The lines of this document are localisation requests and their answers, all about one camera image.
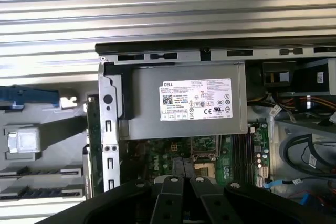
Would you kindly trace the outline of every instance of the circular hole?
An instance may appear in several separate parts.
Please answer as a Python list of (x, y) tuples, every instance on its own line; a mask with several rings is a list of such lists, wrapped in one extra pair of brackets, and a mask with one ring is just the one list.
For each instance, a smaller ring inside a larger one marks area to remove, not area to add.
[(111, 95), (107, 94), (107, 95), (104, 96), (103, 100), (104, 100), (104, 103), (111, 104), (112, 101), (113, 101), (113, 97)]
[(166, 213), (163, 214), (163, 219), (165, 219), (165, 220), (170, 219), (170, 217), (171, 217), (171, 215), (168, 212), (166, 212)]

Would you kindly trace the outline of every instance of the green circuit board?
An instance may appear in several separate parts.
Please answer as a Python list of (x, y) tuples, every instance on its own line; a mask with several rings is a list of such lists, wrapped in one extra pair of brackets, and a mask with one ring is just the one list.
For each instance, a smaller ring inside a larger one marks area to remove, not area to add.
[(90, 141), (90, 160), (92, 169), (93, 195), (104, 192), (103, 187), (103, 164), (100, 135), (99, 97), (91, 95), (87, 103), (88, 135)]
[(172, 174), (172, 158), (190, 157), (190, 138), (166, 138), (148, 140), (146, 145), (148, 179), (154, 179), (161, 175)]
[(270, 174), (269, 139), (266, 123), (252, 123), (249, 133), (222, 137), (216, 161), (220, 185), (235, 179), (263, 187)]
[(196, 174), (213, 175), (220, 185), (236, 179), (263, 187), (269, 177), (266, 123), (252, 123), (248, 134), (148, 140), (146, 153), (150, 181), (172, 174), (174, 157), (193, 158)]

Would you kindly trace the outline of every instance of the barcode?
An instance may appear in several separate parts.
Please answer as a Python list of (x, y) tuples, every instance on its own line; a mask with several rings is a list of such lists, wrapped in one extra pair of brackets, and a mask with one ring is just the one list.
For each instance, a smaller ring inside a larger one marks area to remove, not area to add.
[(317, 83), (323, 83), (323, 72), (317, 73)]

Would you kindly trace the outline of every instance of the metal bracket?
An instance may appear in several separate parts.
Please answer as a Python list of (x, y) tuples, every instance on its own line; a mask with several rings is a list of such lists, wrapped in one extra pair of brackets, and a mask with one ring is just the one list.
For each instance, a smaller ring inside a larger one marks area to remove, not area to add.
[(98, 81), (104, 191), (120, 185), (117, 88), (111, 78), (113, 76), (104, 76), (104, 65), (100, 65)]

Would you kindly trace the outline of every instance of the yellow wire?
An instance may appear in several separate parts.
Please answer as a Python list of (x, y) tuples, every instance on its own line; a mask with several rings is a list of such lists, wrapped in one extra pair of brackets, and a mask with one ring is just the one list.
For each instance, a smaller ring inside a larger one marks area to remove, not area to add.
[(258, 101), (260, 101), (261, 99), (263, 99), (265, 96), (263, 96), (263, 97), (259, 97), (259, 98), (255, 98), (255, 99), (253, 99), (253, 100), (249, 100), (249, 101), (247, 101), (247, 102), (258, 102)]
[(308, 101), (308, 102), (314, 102), (314, 103), (322, 104), (322, 105), (324, 105), (324, 106), (327, 106), (327, 107), (329, 107), (329, 108), (332, 108), (332, 109), (336, 110), (335, 107), (333, 107), (333, 106), (331, 106), (331, 105), (329, 105), (329, 104), (326, 104), (326, 103), (324, 103), (324, 102), (314, 101), (314, 100), (311, 100), (311, 99), (307, 99), (307, 101)]

